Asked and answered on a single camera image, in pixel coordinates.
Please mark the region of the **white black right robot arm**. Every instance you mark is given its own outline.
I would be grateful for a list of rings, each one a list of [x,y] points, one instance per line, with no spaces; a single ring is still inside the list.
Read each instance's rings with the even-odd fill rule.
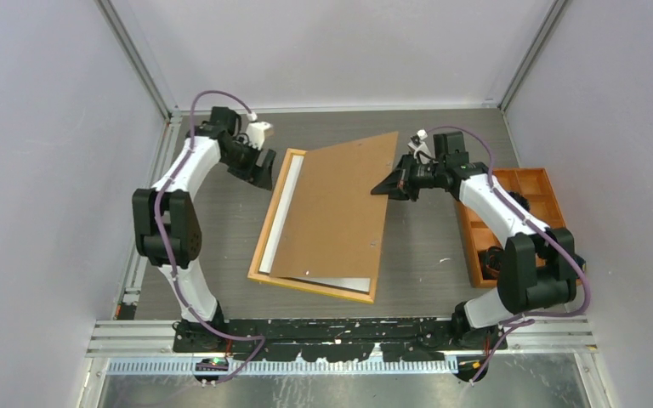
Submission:
[[[412,136],[409,151],[372,190],[373,196],[416,201],[422,190],[440,189],[476,213],[502,247],[495,288],[460,303],[451,316],[451,337],[463,349],[485,338],[485,329],[571,302],[583,276],[573,234],[553,228],[518,203],[499,183],[493,164],[472,161],[469,131],[441,126]]]

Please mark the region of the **brown fibreboard backing board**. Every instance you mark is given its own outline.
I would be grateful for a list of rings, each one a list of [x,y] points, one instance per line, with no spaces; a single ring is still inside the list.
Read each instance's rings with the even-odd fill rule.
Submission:
[[[378,275],[388,199],[371,191],[391,173],[398,137],[384,133],[305,153],[271,274]]]

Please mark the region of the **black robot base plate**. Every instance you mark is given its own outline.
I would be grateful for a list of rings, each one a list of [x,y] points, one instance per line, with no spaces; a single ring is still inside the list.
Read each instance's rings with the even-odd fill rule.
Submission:
[[[173,351],[218,353],[236,360],[330,363],[359,361],[379,353],[386,362],[437,361],[448,351],[484,355],[497,344],[495,327],[461,332],[448,319],[233,319],[218,322],[218,336],[199,323],[177,320]]]

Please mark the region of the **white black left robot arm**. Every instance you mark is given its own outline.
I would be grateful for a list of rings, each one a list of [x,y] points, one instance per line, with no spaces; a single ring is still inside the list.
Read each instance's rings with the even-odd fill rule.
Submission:
[[[246,116],[216,106],[209,118],[191,123],[174,163],[149,189],[132,195],[135,246],[159,269],[178,300],[180,326],[194,331],[207,352],[220,350],[233,338],[224,327],[219,301],[207,286],[199,261],[202,229],[194,199],[206,176],[218,164],[255,187],[272,190],[275,152],[264,143],[272,124],[253,112]]]

